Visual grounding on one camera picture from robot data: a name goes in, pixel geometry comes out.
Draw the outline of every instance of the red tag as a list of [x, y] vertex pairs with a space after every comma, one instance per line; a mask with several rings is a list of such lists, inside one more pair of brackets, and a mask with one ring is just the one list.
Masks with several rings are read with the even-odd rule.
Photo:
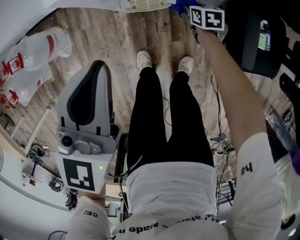
[[41, 86], [41, 80], [38, 80], [38, 82], [37, 82], [37, 88], [39, 88], [40, 86]]
[[48, 43], [49, 43], [49, 59], [52, 57], [52, 54], [54, 52], [54, 39], [51, 35], [48, 35], [47, 37]]
[[16, 101], [19, 99], [18, 95], [16, 94], [15, 91], [9, 90], [10, 94], [11, 94], [11, 98]]
[[19, 69], [24, 68], [23, 56], [20, 52], [18, 52], [17, 56], [8, 61], [7, 65], [5, 64], [5, 62], [2, 62], [2, 65], [6, 71], [13, 75]]

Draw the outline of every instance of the black wire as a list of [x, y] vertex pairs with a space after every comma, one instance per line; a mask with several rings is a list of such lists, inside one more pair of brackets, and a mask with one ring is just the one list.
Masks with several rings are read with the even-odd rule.
[[216, 144], [219, 144], [219, 142], [215, 142], [210, 148], [212, 148], [212, 147], [215, 146]]
[[61, 240], [62, 236], [63, 236], [63, 235], [65, 235], [65, 234], [67, 234], [67, 233], [66, 233], [66, 232], [64, 232], [64, 233], [63, 233], [63, 234], [60, 236], [60, 240]]
[[[19, 127], [19, 129], [22, 130], [23, 132], [27, 133], [28, 135], [31, 135], [29, 132], [26, 132], [23, 128], [20, 128], [20, 127]], [[51, 151], [51, 147], [50, 147], [46, 142], [44, 142], [44, 141], [38, 139], [37, 137], [35, 137], [35, 139], [37, 139], [38, 141], [40, 141], [41, 143], [43, 143], [45, 146], [47, 146], [47, 147], [50, 149], [50, 152], [56, 152], [56, 151]]]
[[67, 232], [65, 232], [65, 231], [54, 231], [54, 232], [52, 232], [52, 233], [49, 235], [48, 240], [50, 240], [51, 236], [52, 236], [53, 234], [55, 234], [55, 233], [67, 233]]
[[295, 129], [294, 125], [293, 125], [293, 124], [291, 124], [291, 126], [292, 126], [292, 128], [294, 129], [294, 131], [296, 132], [296, 129]]
[[225, 195], [223, 193], [218, 193], [218, 194], [221, 194], [222, 196], [226, 197], [227, 200], [228, 200], [228, 202], [229, 202], [229, 204], [230, 204], [230, 206], [233, 206], [233, 204], [231, 203], [231, 201], [230, 201], [230, 199], [229, 199], [229, 197], [227, 195]]
[[125, 207], [126, 207], [126, 209], [127, 209], [127, 212], [128, 212], [128, 214], [129, 214], [129, 206], [128, 206], [127, 199], [125, 199], [125, 197], [124, 197], [124, 192], [123, 192], [123, 188], [122, 188], [122, 183], [121, 183], [121, 181], [122, 181], [122, 178], [121, 178], [121, 179], [119, 179], [119, 187], [120, 187], [120, 190], [121, 190], [121, 194], [122, 194], [122, 198], [123, 198], [123, 201], [124, 201]]
[[122, 178], [122, 177], [124, 177], [128, 172], [129, 172], [129, 170], [126, 171], [126, 172], [124, 172], [124, 173], [122, 173], [122, 174], [120, 174], [120, 176], [115, 176], [115, 175], [112, 175], [112, 174], [109, 173], [108, 176], [111, 176], [111, 177], [113, 177], [113, 178]]
[[[170, 101], [169, 101], [169, 99], [167, 99], [167, 98], [164, 97], [164, 96], [163, 96], [163, 99], [166, 100], [166, 101], [168, 102], [168, 107], [167, 107], [167, 109], [165, 110], [165, 114], [164, 114], [164, 119], [165, 119], [165, 116], [166, 116], [166, 114], [167, 114], [167, 111], [168, 111], [168, 109], [169, 109], [169, 107], [170, 107]], [[172, 125], [171, 125], [170, 123], [168, 123], [166, 119], [165, 119], [165, 122], [166, 122], [169, 126], [172, 127]]]
[[[226, 153], [226, 163], [225, 163], [225, 166], [224, 166], [224, 168], [223, 168], [223, 170], [222, 170], [221, 177], [220, 177], [220, 181], [219, 181], [219, 183], [218, 183], [218, 185], [217, 185], [217, 188], [216, 188], [216, 198], [217, 198], [217, 194], [218, 194], [218, 188], [219, 188], [220, 185], [221, 185], [223, 173], [225, 172], [225, 169], [226, 169], [226, 167], [228, 166], [228, 156], [229, 156], [229, 153]], [[219, 204], [218, 204], [218, 202], [217, 202], [217, 215], [218, 215], [218, 213], [219, 213], [219, 210], [220, 210], [220, 207], [219, 207]]]
[[228, 148], [231, 148], [231, 146], [228, 144], [228, 142], [227, 142], [225, 139], [222, 138], [222, 129], [221, 129], [221, 104], [220, 104], [220, 97], [219, 97], [219, 88], [218, 88], [218, 85], [217, 85], [217, 90], [215, 90], [214, 84], [212, 83], [212, 77], [213, 77], [213, 74], [212, 74], [211, 77], [210, 77], [210, 82], [211, 82], [212, 88], [214, 89], [215, 94], [216, 94], [216, 96], [217, 96], [217, 106], [218, 106], [217, 120], [218, 120], [219, 132], [220, 132], [220, 140], [221, 140], [221, 142], [223, 142]]
[[80, 131], [80, 129], [79, 129], [79, 123], [78, 122], [76, 123], [76, 130]]

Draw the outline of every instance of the cable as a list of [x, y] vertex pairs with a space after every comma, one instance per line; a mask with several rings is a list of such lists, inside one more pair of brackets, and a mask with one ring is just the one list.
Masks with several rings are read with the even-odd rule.
[[204, 128], [204, 131], [205, 131], [205, 135], [206, 135], [206, 139], [207, 139], [207, 141], [210, 143], [210, 144], [212, 144], [212, 146], [210, 147], [210, 148], [212, 148], [214, 145], [216, 145], [217, 144], [217, 142], [216, 143], [212, 143], [211, 142], [211, 140], [207, 137], [207, 134], [208, 134], [208, 131], [207, 131], [207, 129], [206, 128]]
[[114, 175], [112, 175], [110, 173], [108, 175], [111, 176], [111, 177], [113, 177], [113, 178], [122, 178], [122, 177], [124, 177], [125, 175], [127, 175], [129, 173], [129, 171], [131, 171], [132, 169], [134, 169], [134, 167], [140, 162], [140, 160], [142, 159], [142, 157], [143, 156], [141, 155], [140, 158], [139, 158], [139, 160], [131, 168], [129, 168], [126, 172], [120, 174], [120, 176], [114, 176]]
[[65, 234], [67, 234], [67, 233], [66, 233], [66, 232], [64, 232], [64, 233], [63, 233], [63, 234], [60, 236], [60, 240], [61, 240], [62, 236], [63, 236], [63, 235], [65, 235]]
[[139, 158], [139, 160], [131, 168], [129, 168], [126, 172], [120, 174], [120, 176], [114, 176], [114, 175], [112, 175], [110, 173], [108, 174], [109, 176], [111, 176], [113, 178], [118, 178], [119, 179], [118, 182], [119, 182], [120, 191], [121, 191], [121, 194], [122, 194], [122, 197], [123, 197], [123, 201], [124, 201], [124, 204], [125, 204], [125, 207], [127, 209], [128, 214], [129, 214], [129, 207], [128, 207], [127, 200], [124, 197], [124, 192], [123, 192], [121, 181], [122, 181], [123, 177], [129, 173], [129, 171], [131, 171], [132, 169], [134, 169], [134, 167], [140, 162], [140, 160], [142, 159], [142, 157], [143, 156], [141, 155], [140, 158]]
[[[222, 177], [223, 177], [223, 174], [224, 174], [224, 171], [226, 169], [226, 167], [228, 166], [228, 157], [229, 157], [230, 153], [226, 153], [226, 163], [225, 163], [225, 166], [222, 170], [222, 173], [221, 173], [221, 177], [220, 177], [220, 181], [217, 185], [217, 188], [216, 188], [216, 198], [217, 198], [217, 194], [221, 194], [221, 182], [222, 182]], [[218, 197], [218, 200], [216, 200], [216, 205], [217, 205], [217, 216], [219, 214], [219, 210], [220, 210], [220, 197]]]
[[75, 124], [76, 124], [76, 130], [77, 130], [77, 131], [80, 131], [80, 129], [79, 129], [79, 123], [76, 122]]
[[[164, 114], [164, 119], [165, 119], [165, 116], [166, 116], [166, 114], [167, 114], [167, 111], [168, 111], [168, 109], [169, 109], [169, 107], [170, 107], [170, 101], [169, 101], [169, 99], [167, 99], [167, 98], [164, 97], [164, 96], [163, 96], [163, 99], [166, 100], [166, 101], [168, 102], [168, 107], [167, 107], [167, 109], [165, 110], [165, 114]], [[171, 125], [170, 123], [168, 123], [168, 121], [167, 121], [166, 119], [165, 119], [165, 122], [166, 122], [169, 126], [172, 127], [172, 125]]]
[[48, 240], [50, 240], [51, 236], [52, 236], [53, 234], [55, 234], [55, 233], [67, 233], [67, 232], [65, 232], [65, 231], [54, 231], [54, 232], [52, 232], [52, 233], [49, 235]]
[[227, 195], [225, 195], [223, 193], [218, 193], [218, 194], [221, 194], [222, 196], [226, 197], [227, 200], [228, 200], [228, 202], [229, 202], [229, 204], [230, 204], [230, 206], [233, 206], [233, 204], [231, 203], [231, 201], [230, 201], [230, 199], [229, 199], [229, 197]]
[[213, 146], [215, 146], [216, 144], [220, 144], [219, 142], [215, 142], [214, 144], [211, 145], [210, 148], [212, 148]]
[[291, 124], [291, 126], [292, 126], [292, 128], [294, 129], [294, 131], [296, 132], [296, 129], [295, 129], [294, 125], [293, 125], [293, 124]]
[[121, 184], [121, 180], [122, 180], [122, 179], [123, 179], [123, 178], [119, 178], [119, 187], [120, 187], [120, 191], [121, 191], [121, 194], [122, 194], [122, 197], [123, 197], [123, 201], [124, 201], [125, 207], [126, 207], [127, 212], [128, 212], [128, 214], [129, 214], [129, 207], [128, 207], [128, 204], [127, 204], [127, 200], [126, 200], [125, 197], [124, 197], [124, 192], [123, 192], [123, 188], [122, 188], [122, 184]]
[[[23, 128], [19, 127], [19, 129], [31, 136], [31, 134], [30, 134], [29, 132], [26, 132]], [[50, 149], [50, 151], [47, 151], [47, 150], [44, 149], [45, 151], [47, 151], [47, 152], [56, 152], [56, 151], [52, 151], [52, 150], [51, 150], [51, 147], [50, 147], [46, 142], [44, 142], [44, 141], [38, 139], [37, 137], [35, 137], [35, 139], [37, 139], [38, 141], [40, 141], [41, 143], [43, 143], [46, 147], [48, 147], [48, 148]]]
[[217, 105], [218, 105], [218, 126], [219, 126], [219, 131], [220, 131], [220, 140], [228, 147], [230, 148], [231, 146], [228, 144], [228, 142], [225, 139], [222, 139], [222, 126], [221, 126], [221, 104], [220, 104], [220, 98], [219, 98], [219, 89], [218, 89], [218, 85], [217, 85], [217, 90], [215, 90], [214, 84], [212, 82], [212, 77], [213, 74], [210, 77], [210, 82], [212, 85], [212, 88], [214, 89], [214, 92], [217, 96]]

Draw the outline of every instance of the person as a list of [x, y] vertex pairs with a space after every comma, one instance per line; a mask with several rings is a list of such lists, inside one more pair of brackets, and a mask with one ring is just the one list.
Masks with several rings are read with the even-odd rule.
[[[272, 119], [276, 122], [275, 127], [279, 126], [279, 119], [276, 119], [277, 115], [272, 114]], [[272, 129], [271, 125], [266, 121], [267, 134], [271, 147], [271, 153], [273, 156], [273, 161], [276, 166], [277, 174], [279, 177], [280, 185], [283, 191], [283, 207], [284, 211], [282, 214], [282, 224], [281, 229], [285, 230], [290, 227], [295, 221], [295, 212], [299, 209], [300, 203], [300, 177], [297, 174], [296, 170], [293, 167], [291, 155], [288, 150], [290, 147], [294, 146], [292, 143], [287, 144], [287, 136], [283, 137], [286, 144], [280, 141], [280, 138], [277, 136], [277, 129], [275, 132]]]
[[129, 212], [115, 236], [103, 207], [104, 194], [82, 196], [67, 240], [239, 239], [273, 240], [279, 231], [283, 194], [255, 89], [219, 39], [197, 29], [212, 66], [237, 153], [237, 187], [225, 226], [216, 213], [216, 172], [199, 104], [188, 85], [193, 59], [179, 64], [170, 86], [172, 136], [165, 136], [159, 78], [147, 52], [132, 112], [127, 165]]

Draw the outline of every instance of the white plastic bag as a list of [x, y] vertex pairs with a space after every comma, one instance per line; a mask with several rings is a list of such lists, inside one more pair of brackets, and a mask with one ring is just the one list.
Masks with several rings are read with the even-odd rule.
[[38, 88], [51, 78], [52, 71], [49, 64], [46, 64], [37, 71], [19, 72], [9, 81], [4, 82], [0, 90], [2, 94], [1, 102], [7, 108], [16, 108], [18, 103], [26, 107]]
[[71, 52], [69, 33], [59, 27], [25, 37], [10, 49], [5, 58], [4, 67], [9, 72], [7, 80], [19, 70], [36, 71], [58, 56], [69, 57]]

